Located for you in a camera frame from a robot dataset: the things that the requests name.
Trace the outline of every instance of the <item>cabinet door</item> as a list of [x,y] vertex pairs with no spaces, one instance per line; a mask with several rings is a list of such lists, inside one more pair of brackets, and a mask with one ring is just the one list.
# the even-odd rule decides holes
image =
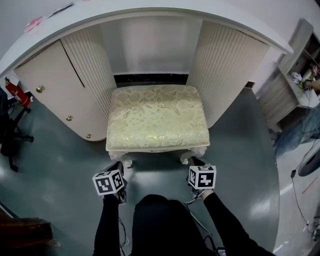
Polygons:
[[108,120],[81,83],[59,40],[15,72],[31,93],[80,137],[89,141],[106,138]]

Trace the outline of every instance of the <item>white vanity desk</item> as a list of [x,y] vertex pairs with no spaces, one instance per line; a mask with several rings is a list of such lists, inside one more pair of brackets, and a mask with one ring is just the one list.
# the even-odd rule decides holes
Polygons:
[[269,47],[293,52],[268,25],[223,0],[81,0],[23,34],[1,59],[0,75],[14,70],[79,136],[103,140],[117,86],[99,24],[141,16],[203,20],[187,85],[198,89],[209,128],[255,73]]

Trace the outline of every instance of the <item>green epoxy floor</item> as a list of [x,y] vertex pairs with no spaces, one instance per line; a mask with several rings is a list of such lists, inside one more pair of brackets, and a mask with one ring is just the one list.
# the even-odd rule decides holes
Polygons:
[[[17,140],[21,145],[14,159],[18,173],[0,155],[0,201],[19,217],[40,217],[52,223],[54,238],[63,247],[49,248],[49,255],[92,255],[103,206],[92,176],[112,163],[106,142],[83,140],[37,100],[30,108],[19,127],[33,135],[34,142]],[[209,132],[211,145],[203,158],[216,165],[217,194],[249,235],[272,251],[279,223],[279,179],[269,133],[252,91],[244,89]],[[136,161],[125,172],[127,204],[119,206],[130,241],[134,207],[144,196],[191,199],[188,167],[179,162],[180,153],[132,154]],[[190,209],[221,246],[202,201]],[[126,255],[131,245],[124,247]]]

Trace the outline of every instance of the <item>red fire extinguisher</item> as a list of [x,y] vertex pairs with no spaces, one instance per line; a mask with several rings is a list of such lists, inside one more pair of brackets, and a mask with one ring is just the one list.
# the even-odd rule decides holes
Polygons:
[[29,105],[29,97],[24,93],[23,90],[21,90],[19,86],[11,83],[8,78],[5,78],[5,88],[22,106],[26,108]]

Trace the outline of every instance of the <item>floral brocade fabric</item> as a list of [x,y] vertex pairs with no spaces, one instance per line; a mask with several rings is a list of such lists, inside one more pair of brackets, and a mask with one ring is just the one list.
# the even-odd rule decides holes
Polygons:
[[196,88],[146,85],[113,91],[108,122],[108,151],[181,149],[210,144]]

